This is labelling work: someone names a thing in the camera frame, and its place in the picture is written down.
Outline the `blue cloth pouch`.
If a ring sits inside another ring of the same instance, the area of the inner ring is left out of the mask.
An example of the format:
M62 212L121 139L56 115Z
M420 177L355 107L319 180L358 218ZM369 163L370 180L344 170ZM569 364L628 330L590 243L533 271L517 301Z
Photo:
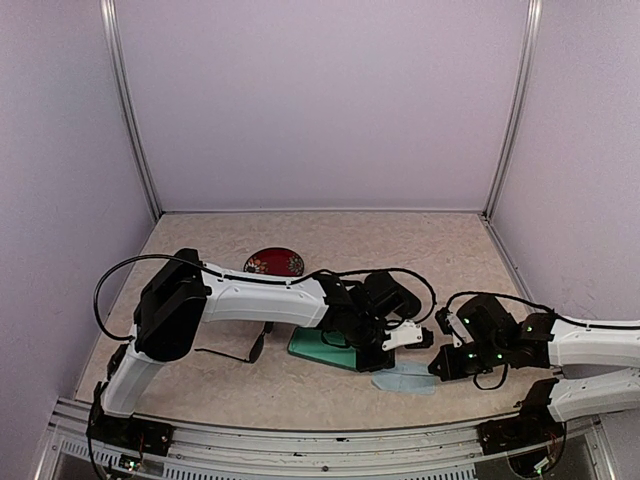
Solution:
M436 390L436 377L428 372L427 365L413 361L375 372L371 383L381 391L402 394L433 395Z

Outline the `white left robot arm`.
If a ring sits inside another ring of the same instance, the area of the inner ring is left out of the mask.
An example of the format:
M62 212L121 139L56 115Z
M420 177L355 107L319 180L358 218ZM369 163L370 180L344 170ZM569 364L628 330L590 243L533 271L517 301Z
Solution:
M394 279L396 269L270 277L222 269L203 262L195 249L161 254L162 268L142 289L128 334L112 357L94 401L102 430L121 445L133 443L140 424L136 404L170 362L192 349L201 323L249 321L338 333L356 352L356 369L375 372L394 365L399 347L428 348L423 325L429 313L419 298Z

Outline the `blue-grey hard glasses case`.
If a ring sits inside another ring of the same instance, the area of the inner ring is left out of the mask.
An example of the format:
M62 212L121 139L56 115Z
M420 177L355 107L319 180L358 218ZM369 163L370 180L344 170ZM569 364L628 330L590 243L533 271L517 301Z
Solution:
M356 371L356 351L345 348L339 333L325 334L321 330L296 328L289 340L287 352L297 358L348 371Z

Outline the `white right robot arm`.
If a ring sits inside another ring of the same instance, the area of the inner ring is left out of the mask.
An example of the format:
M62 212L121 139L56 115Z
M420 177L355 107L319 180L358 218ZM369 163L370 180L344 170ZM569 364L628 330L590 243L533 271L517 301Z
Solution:
M535 442L551 422L633 410L639 406L639 324L564 317L536 304L518 322L502 305L502 293L466 292L457 312L448 306L435 318L445 334L453 334L457 317L470 339L440 347L429 364L441 381L475 378L498 366L507 369L552 369L576 365L607 368L597 376L547 378L532 385L513 419L511 433L523 444Z

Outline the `black glasses case beige lining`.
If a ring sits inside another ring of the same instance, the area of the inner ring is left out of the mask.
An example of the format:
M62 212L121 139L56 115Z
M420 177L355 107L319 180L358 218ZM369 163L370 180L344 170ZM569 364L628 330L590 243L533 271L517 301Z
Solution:
M405 287L398 291L401 304L396 308L395 313L403 319L414 319L422 309L420 299Z

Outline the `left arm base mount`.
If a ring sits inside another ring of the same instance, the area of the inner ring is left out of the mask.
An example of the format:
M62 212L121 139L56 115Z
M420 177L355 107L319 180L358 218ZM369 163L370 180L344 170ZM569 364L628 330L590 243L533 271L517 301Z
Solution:
M165 422L107 415L99 403L90 408L87 434L106 445L166 457L175 428Z

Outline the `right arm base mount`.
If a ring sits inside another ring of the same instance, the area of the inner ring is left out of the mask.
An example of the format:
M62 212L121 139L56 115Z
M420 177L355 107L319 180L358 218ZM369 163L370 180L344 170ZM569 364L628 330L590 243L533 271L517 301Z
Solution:
M566 427L555 420L548 409L551 392L558 383L556 378L535 382L516 416L479 424L477 431L483 454L497 454L562 437Z

